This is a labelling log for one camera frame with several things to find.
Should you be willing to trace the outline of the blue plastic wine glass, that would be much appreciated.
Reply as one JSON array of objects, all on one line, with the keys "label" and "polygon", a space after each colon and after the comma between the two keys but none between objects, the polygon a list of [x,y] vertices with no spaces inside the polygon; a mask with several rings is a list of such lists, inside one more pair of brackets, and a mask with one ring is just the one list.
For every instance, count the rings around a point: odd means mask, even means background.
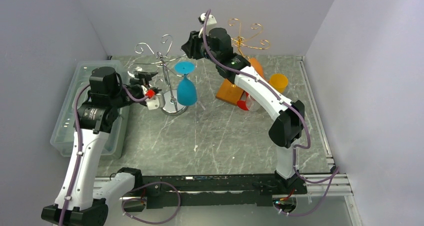
[{"label": "blue plastic wine glass", "polygon": [[188,75],[195,70],[195,65],[189,61],[181,61],[175,65],[175,71],[183,75],[177,86],[177,101],[183,106],[194,105],[197,98],[197,90],[194,83],[188,79]]}]

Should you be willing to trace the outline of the red plastic wine glass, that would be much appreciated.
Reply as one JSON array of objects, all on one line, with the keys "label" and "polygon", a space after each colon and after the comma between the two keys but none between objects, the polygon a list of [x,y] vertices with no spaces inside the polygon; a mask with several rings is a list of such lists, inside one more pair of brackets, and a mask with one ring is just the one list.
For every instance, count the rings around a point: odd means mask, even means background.
[{"label": "red plastic wine glass", "polygon": [[236,102],[236,105],[244,111],[248,111],[248,109],[246,107],[246,98],[248,96],[249,96],[249,94],[247,92],[243,92],[240,99]]}]

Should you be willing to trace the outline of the clear patterned wine glass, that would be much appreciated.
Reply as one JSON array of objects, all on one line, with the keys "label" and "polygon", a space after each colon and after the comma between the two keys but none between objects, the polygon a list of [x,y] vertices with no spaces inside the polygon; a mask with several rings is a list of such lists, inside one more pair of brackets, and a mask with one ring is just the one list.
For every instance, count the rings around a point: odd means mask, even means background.
[{"label": "clear patterned wine glass", "polygon": [[253,97],[251,97],[250,95],[246,98],[246,101],[245,101],[245,104],[246,104],[246,108],[249,110],[249,111],[257,111],[257,110],[259,110],[262,106],[253,98]]}]

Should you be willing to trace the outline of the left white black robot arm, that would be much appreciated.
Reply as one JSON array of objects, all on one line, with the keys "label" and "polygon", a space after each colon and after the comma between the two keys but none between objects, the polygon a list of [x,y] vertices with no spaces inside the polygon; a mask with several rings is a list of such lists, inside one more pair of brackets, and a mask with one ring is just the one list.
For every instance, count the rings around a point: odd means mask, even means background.
[{"label": "left white black robot arm", "polygon": [[110,207],[124,194],[139,195],[144,189],[142,172],[122,168],[102,188],[94,188],[102,151],[121,108],[134,103],[149,110],[164,103],[161,90],[150,85],[155,72],[135,71],[124,83],[113,67],[94,69],[81,90],[87,94],[83,103],[75,101],[74,141],[65,179],[52,205],[41,212],[44,221],[58,226],[102,226]]}]

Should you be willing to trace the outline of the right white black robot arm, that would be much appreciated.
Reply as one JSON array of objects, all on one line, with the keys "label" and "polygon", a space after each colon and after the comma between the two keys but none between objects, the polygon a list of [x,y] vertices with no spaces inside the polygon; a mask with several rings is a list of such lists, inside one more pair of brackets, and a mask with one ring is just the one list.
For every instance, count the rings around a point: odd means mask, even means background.
[{"label": "right white black robot arm", "polygon": [[214,62],[221,77],[244,90],[265,109],[273,121],[268,136],[276,145],[276,189],[287,194],[295,187],[293,176],[298,174],[295,149],[302,133],[308,133],[305,122],[305,105],[292,101],[273,88],[251,65],[234,52],[231,37],[224,28],[217,27],[209,33],[191,31],[181,46],[190,59],[207,59]]}]

